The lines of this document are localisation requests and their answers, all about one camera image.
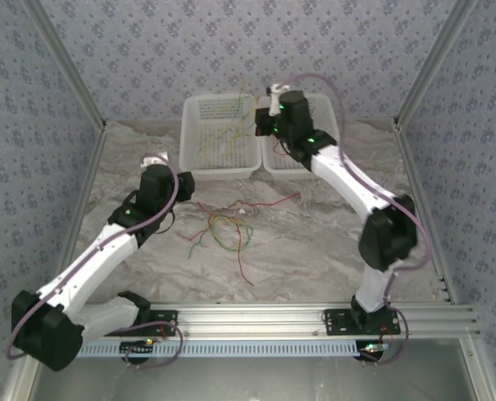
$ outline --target wall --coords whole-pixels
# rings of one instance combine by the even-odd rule
[[[0,393],[10,306],[51,276],[97,130],[18,0],[0,0]]]
[[[496,1],[481,1],[406,128],[461,302],[496,366]]]
[[[352,116],[393,116],[453,0],[42,3],[105,118],[178,119],[192,94],[302,71],[334,79]]]

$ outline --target marble surface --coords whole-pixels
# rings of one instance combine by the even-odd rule
[[[383,124],[352,121],[347,127],[347,153],[356,164],[389,190],[409,193],[393,133]],[[166,150],[171,160],[178,159],[178,122],[109,122],[106,134],[74,257],[98,235],[112,210],[138,187],[142,155]],[[236,252],[220,248],[211,235],[206,235],[188,258],[191,243],[187,239],[207,224],[196,201],[216,209],[237,199],[278,201],[297,191],[299,197],[278,206],[244,209],[241,217],[254,227],[254,234],[240,257],[254,286],[241,277]],[[322,180],[273,181],[261,168],[249,180],[197,182],[193,199],[178,204],[175,214],[174,226],[149,238],[123,261],[99,286],[92,301],[105,301],[130,290],[155,302],[347,302],[360,285],[363,262],[357,241],[361,222]],[[167,217],[163,227],[169,223]],[[235,236],[232,231],[232,241],[238,238]],[[413,257],[422,253],[419,244]],[[400,275],[392,290],[392,299],[439,298],[432,264],[420,272]]]

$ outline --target plastic basket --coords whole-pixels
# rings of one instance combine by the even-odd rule
[[[305,94],[311,110],[311,117],[315,128],[326,131],[333,138],[339,138],[339,129],[335,115],[333,114],[332,102],[325,94]],[[269,107],[271,98],[268,96],[259,99],[258,107]],[[283,155],[285,152],[274,137],[264,137],[261,141],[263,153],[263,166],[271,173],[274,180],[303,180],[314,178],[315,175],[309,170],[295,162],[290,156]]]
[[[256,137],[256,98],[250,94],[207,94],[185,101],[180,168],[195,180],[249,178],[261,167]]]

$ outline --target white cable tray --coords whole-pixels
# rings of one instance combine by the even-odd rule
[[[180,342],[156,343],[147,353],[131,353],[132,358],[163,358],[175,353]],[[78,358],[119,358],[120,341],[97,341],[82,347]],[[354,340],[305,341],[187,341],[182,358],[279,358],[358,356]]]

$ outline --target purple cable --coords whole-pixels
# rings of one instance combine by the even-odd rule
[[[161,159],[167,165],[167,167],[170,169],[170,172],[172,173],[172,177],[174,178],[174,190],[172,191],[172,197],[166,203],[164,208],[159,213],[157,213],[155,216],[150,217],[148,220],[143,221],[142,223],[139,223],[136,226],[132,226],[130,228],[126,228],[125,230],[119,231],[119,232],[113,234],[112,236],[106,238],[102,242],[100,242],[99,245],[96,246],[89,254],[87,254],[83,258],[83,260],[80,263],[78,263],[70,271],[70,273],[68,273],[68,275],[63,280],[61,280],[61,282],[48,295],[46,295],[42,300],[40,300],[38,303],[36,303],[34,305],[34,307],[29,309],[28,312],[25,315],[23,315],[23,317],[19,320],[19,322],[16,325],[16,327],[14,328],[14,330],[11,332],[11,336],[8,340],[7,347],[5,349],[5,356],[7,357],[7,359],[12,361],[12,360],[19,359],[19,358],[25,356],[25,353],[19,353],[19,354],[15,354],[15,355],[11,354],[11,352],[13,350],[14,340],[16,340],[16,336],[18,335],[20,330],[22,330],[23,325],[38,309],[40,309],[46,302],[48,302],[52,297],[54,297],[55,294],[57,293],[57,291],[61,290],[72,279],[72,277],[75,276],[77,274],[77,272],[79,270],[81,270],[81,268],[90,259],[92,259],[92,257],[94,255],[96,255],[96,253],[98,253],[98,251],[103,250],[111,241],[115,240],[119,236],[122,236],[123,234],[131,234],[132,232],[138,231],[141,228],[152,224],[154,221],[157,221],[161,216],[164,216],[164,214],[166,214],[170,210],[170,208],[172,207],[172,205],[175,202],[175,197],[178,195],[178,190],[180,189],[180,181],[178,179],[177,174],[174,171],[174,168],[169,163],[169,161],[166,160],[165,158],[163,158],[161,155],[157,155],[157,157],[159,157],[159,159]]]
[[[372,188],[367,182],[365,182],[362,177],[356,174],[356,172],[348,165],[347,159],[345,158],[345,153],[344,153],[344,140],[346,137],[346,124],[345,124],[345,108],[342,102],[342,96],[337,90],[337,88],[333,85],[333,82],[326,78],[324,75],[321,74],[316,74],[316,73],[303,73],[303,74],[298,74],[293,77],[290,77],[288,80],[286,80],[283,84],[281,84],[278,88],[288,85],[288,84],[293,84],[296,81],[304,78],[318,78],[323,80],[324,82],[327,83],[327,85],[332,89],[333,93],[335,94],[335,97],[337,98],[337,103],[339,104],[339,111],[341,113],[341,120],[342,120],[342,130],[341,130],[341,138],[339,141],[339,157],[341,158],[342,165],[344,166],[345,170],[350,174],[354,180],[356,180],[363,188],[366,190],[369,190],[372,192],[374,195],[378,196],[380,199],[383,199],[386,201],[388,204],[390,204],[392,207],[399,209],[404,215],[406,215],[412,222],[413,224],[417,227],[417,229],[421,232],[421,235],[423,236],[424,239],[424,247],[425,247],[425,252],[424,252],[424,258],[417,264],[417,265],[411,265],[411,266],[400,266],[400,267],[394,267],[392,269],[392,275],[389,277],[389,281],[387,282],[387,286],[385,287],[385,291],[383,292],[383,303],[387,309],[390,309],[394,312],[396,312],[400,317],[402,318],[402,322],[404,323],[404,327],[406,328],[406,337],[404,338],[404,343],[402,347],[398,350],[398,352],[393,355],[391,358],[389,358],[386,361],[378,362],[378,365],[386,365],[388,363],[394,362],[397,359],[399,359],[402,356],[402,353],[407,345],[407,340],[409,339],[409,326],[407,325],[407,320],[404,317],[403,313],[395,308],[391,307],[389,305],[388,297],[389,297],[389,292],[391,291],[392,284],[394,283],[395,275],[400,272],[400,271],[406,271],[406,272],[412,272],[419,270],[426,266],[426,264],[430,261],[430,258],[432,256],[432,245],[430,243],[430,237],[428,236],[426,229],[424,228],[423,224],[421,221],[408,209],[405,207],[401,206],[398,204],[394,199],[385,196],[384,194],[380,193],[376,188]]]
[[[183,351],[183,333],[181,332],[180,328],[177,327],[173,323],[162,322],[162,321],[150,322],[150,323],[143,323],[143,324],[139,324],[137,326],[120,328],[119,330],[116,330],[115,332],[132,332],[133,330],[139,330],[141,328],[153,327],[153,326],[168,326],[168,327],[172,327],[180,335],[180,345],[178,346],[178,349],[175,350],[175,354],[172,355],[170,358],[168,358],[167,360],[165,360],[163,362],[153,363],[153,364],[150,364],[150,365],[135,365],[134,363],[131,363],[129,361],[129,354],[131,353],[131,350],[132,350],[132,348],[130,348],[125,353],[125,357],[124,357],[124,360],[128,364],[128,367],[136,368],[136,369],[162,368],[163,366],[170,365],[172,362],[174,362],[180,356],[181,351]]]

